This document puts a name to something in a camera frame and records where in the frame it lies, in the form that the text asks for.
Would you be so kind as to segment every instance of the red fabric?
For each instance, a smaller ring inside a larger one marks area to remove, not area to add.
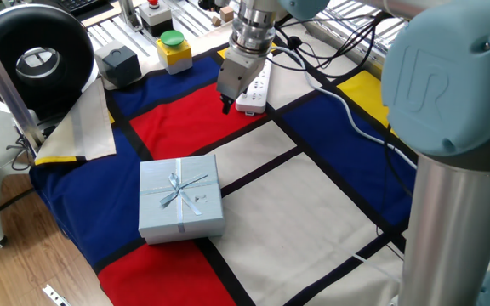
[[[130,121],[155,160],[189,156],[262,116],[245,116],[232,107],[222,113],[216,84],[174,101],[159,105]]]
[[[98,278],[115,306],[236,305],[192,241],[143,245]]]

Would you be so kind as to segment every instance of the ribbon bow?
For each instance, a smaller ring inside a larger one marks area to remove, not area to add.
[[[177,176],[177,174],[171,173],[169,175],[169,182],[174,187],[175,191],[172,192],[170,195],[161,199],[160,204],[162,209],[164,209],[169,206],[169,203],[171,203],[171,201],[177,198],[177,221],[178,221],[177,225],[179,226],[180,233],[185,233],[185,225],[183,224],[183,200],[185,200],[185,204],[197,216],[202,215],[202,212],[200,212],[196,208],[196,206],[194,206],[194,202],[191,200],[191,198],[188,197],[188,195],[183,191],[183,189],[189,186],[190,184],[199,181],[200,179],[205,179],[207,176],[208,176],[207,174],[199,175],[183,183],[180,182],[180,177]]]

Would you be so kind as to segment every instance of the white cable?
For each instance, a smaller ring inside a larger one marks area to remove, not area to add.
[[[288,49],[288,48],[283,48],[283,47],[272,47],[272,49],[275,49],[275,50],[279,50],[279,51],[283,51],[287,54],[291,54],[295,59],[298,60],[298,62],[300,63],[302,69],[305,69],[305,63],[304,61],[292,50]],[[351,124],[351,126],[355,129],[355,131],[357,133],[359,133],[362,137],[366,138],[366,139],[369,139],[369,140],[372,140],[373,142],[375,143],[378,143],[380,145],[384,145],[385,142],[381,139],[376,139],[374,136],[372,135],[368,135],[366,133],[364,133],[360,128],[358,128],[355,124],[355,121],[353,120],[353,116],[351,115],[350,113],[350,109],[349,109],[349,106],[347,105],[347,103],[345,102],[345,100],[343,98],[341,98],[340,96],[338,96],[337,94],[335,93],[331,93],[325,89],[322,89],[322,88],[319,88],[317,86],[315,86],[313,84],[313,82],[311,81],[310,79],[310,76],[309,74],[307,73],[307,71],[304,72],[305,74],[305,80],[307,80],[308,84],[310,84],[310,86],[318,91],[320,91],[321,93],[323,94],[327,94],[331,97],[334,97],[336,98],[337,100],[339,100],[339,102],[341,102],[341,104],[344,106],[345,108],[345,111],[347,112],[347,118],[349,118],[349,123]],[[387,144],[387,146],[389,147],[389,149],[395,151],[404,161],[407,162],[407,164],[409,166],[411,166],[413,169],[417,170],[417,165],[415,165],[413,163],[413,161],[411,161],[404,153],[402,153],[400,150],[398,150],[398,148],[396,148],[394,145],[392,144]]]
[[[397,276],[394,276],[392,275],[391,273],[387,272],[386,270],[380,268],[377,264],[374,264],[374,263],[370,263],[368,262],[365,258],[362,258],[361,256],[358,256],[356,255],[355,253],[347,250],[346,248],[344,248],[343,246],[339,245],[339,244],[336,244],[337,247],[339,247],[340,249],[342,249],[343,251],[345,251],[346,253],[348,253],[349,255],[351,255],[352,257],[362,261],[364,264],[366,264],[367,266],[371,267],[371,268],[374,268],[376,269],[377,271],[381,272],[382,274],[384,275],[387,275],[390,279],[392,279],[393,281],[397,282],[397,283],[402,283],[402,280],[397,277]]]

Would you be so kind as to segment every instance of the black ring light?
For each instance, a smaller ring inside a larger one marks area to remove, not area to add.
[[[34,48],[55,54],[29,67],[22,55]],[[65,114],[77,101],[92,72],[94,51],[75,17],[52,6],[29,4],[0,12],[0,60],[26,106],[43,119]]]

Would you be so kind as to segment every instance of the gift box lid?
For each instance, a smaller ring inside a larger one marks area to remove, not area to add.
[[[181,192],[192,201],[201,215],[196,215],[182,200],[182,220],[186,232],[205,231],[224,226],[219,177],[215,156],[195,156],[140,164],[140,226],[142,236],[179,233],[178,199],[165,208],[161,200],[173,192],[169,176],[174,173],[180,183],[201,178]]]

